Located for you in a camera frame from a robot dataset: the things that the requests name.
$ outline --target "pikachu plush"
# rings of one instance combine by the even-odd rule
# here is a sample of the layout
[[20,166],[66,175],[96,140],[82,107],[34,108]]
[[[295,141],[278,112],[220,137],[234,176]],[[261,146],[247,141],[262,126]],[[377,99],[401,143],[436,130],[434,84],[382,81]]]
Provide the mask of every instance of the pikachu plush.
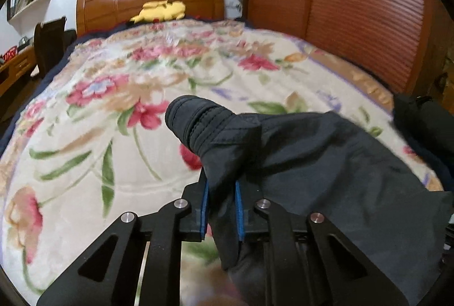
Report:
[[169,3],[166,1],[152,1],[145,3],[139,15],[131,18],[131,22],[162,22],[164,20],[182,19],[186,6],[181,1]]

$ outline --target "red package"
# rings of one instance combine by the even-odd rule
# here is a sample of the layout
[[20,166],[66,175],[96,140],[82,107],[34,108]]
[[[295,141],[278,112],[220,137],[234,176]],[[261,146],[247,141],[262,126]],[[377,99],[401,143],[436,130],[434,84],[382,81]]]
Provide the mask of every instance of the red package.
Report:
[[5,62],[8,62],[17,55],[17,46],[13,46],[3,55]]

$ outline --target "floral bedspread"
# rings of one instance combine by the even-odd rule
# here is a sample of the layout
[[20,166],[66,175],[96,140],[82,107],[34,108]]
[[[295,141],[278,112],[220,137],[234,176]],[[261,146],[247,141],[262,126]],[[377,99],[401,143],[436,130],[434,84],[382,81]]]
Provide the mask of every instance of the floral bedspread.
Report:
[[[78,45],[0,159],[2,266],[31,305],[123,212],[155,212],[197,181],[199,158],[163,124],[190,93],[236,113],[335,110],[441,189],[392,128],[389,92],[353,65],[234,21],[131,28]],[[185,306],[243,304],[210,238],[183,246],[181,276]]]

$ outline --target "metal pin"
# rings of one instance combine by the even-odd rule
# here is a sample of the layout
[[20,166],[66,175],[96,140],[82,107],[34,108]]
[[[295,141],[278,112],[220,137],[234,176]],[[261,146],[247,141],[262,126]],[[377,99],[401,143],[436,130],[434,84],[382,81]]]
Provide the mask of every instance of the metal pin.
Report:
[[319,212],[313,212],[310,215],[310,221],[314,223],[323,223],[323,221],[325,221],[325,217]]
[[184,198],[179,198],[178,200],[175,200],[173,205],[177,209],[184,209],[188,205],[188,201],[186,201]]
[[256,202],[256,205],[261,209],[269,209],[271,206],[271,202],[266,198],[262,198]]
[[134,214],[132,212],[125,212],[123,215],[121,215],[121,221],[123,223],[130,223],[133,220]]

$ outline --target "chair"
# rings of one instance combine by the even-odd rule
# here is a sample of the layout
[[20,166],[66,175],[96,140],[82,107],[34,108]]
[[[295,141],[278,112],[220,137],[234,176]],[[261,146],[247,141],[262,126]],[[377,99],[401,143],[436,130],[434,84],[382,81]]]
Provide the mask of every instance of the chair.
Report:
[[61,19],[36,25],[34,47],[40,78],[44,78],[63,57],[65,23],[66,17],[63,16]]

